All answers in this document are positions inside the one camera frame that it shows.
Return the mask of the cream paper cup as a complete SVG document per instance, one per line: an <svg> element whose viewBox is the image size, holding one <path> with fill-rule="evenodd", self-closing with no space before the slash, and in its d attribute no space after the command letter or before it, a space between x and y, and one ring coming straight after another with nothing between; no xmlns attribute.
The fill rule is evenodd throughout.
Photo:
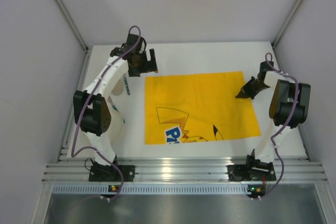
<svg viewBox="0 0 336 224"><path fill-rule="evenodd" d="M121 95L123 92L123 84L121 79L117 81L117 83L115 84L115 86L113 87L111 94L113 96L119 96Z"/></svg>

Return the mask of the yellow printed cloth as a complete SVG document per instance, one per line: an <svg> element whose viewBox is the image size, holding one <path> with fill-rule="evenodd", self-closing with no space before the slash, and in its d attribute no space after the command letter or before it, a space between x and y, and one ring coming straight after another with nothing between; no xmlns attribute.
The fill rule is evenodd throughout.
<svg viewBox="0 0 336 224"><path fill-rule="evenodd" d="M241 71L147 77L145 143L197 143L260 136L251 100L236 97L244 83Z"/></svg>

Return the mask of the cream upturned bowl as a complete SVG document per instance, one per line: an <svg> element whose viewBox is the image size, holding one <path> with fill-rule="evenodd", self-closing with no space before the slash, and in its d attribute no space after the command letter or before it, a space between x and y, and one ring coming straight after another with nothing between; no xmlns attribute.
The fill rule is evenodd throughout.
<svg viewBox="0 0 336 224"><path fill-rule="evenodd" d="M109 142L112 144L117 138L120 136L124 126L124 120L121 114L116 111L112 110L111 112L111 123L107 130L107 135L109 138Z"/></svg>

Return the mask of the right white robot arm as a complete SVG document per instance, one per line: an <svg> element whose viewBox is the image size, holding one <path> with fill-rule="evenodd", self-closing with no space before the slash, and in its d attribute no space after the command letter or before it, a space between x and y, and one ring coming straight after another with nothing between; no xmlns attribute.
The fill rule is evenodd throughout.
<svg viewBox="0 0 336 224"><path fill-rule="evenodd" d="M273 91L268 112L270 125L263 140L247 155L245 165L234 168L233 174L272 176L273 161L282 141L308 117L311 85L298 82L294 77L275 69L271 60L260 63L257 77L251 77L236 98L254 99L259 92L266 89Z"/></svg>

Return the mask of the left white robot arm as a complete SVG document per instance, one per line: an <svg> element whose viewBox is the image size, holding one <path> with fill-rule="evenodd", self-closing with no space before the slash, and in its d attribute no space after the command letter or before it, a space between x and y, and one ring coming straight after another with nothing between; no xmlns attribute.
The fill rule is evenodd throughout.
<svg viewBox="0 0 336 224"><path fill-rule="evenodd" d="M107 99L120 79L140 77L143 73L157 72L155 51L146 51L147 43L141 34L128 33L126 41L115 47L102 70L84 90L73 95L76 124L71 157L84 150L94 151L94 164L98 167L116 167L116 153L111 140L123 128L123 118Z"/></svg>

